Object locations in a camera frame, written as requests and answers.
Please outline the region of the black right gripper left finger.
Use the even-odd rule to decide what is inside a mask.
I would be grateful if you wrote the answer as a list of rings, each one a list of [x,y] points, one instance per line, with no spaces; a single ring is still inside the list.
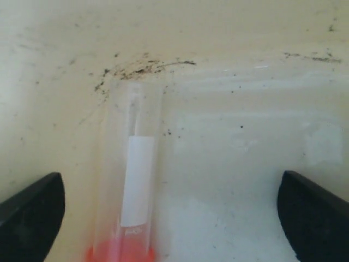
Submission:
[[[1,261],[44,261],[65,214],[62,175],[52,172],[1,203]]]

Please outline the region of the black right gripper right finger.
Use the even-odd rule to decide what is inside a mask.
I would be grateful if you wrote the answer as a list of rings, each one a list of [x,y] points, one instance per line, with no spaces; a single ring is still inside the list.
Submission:
[[[282,175],[278,217],[298,261],[348,261],[348,202],[295,171]]]

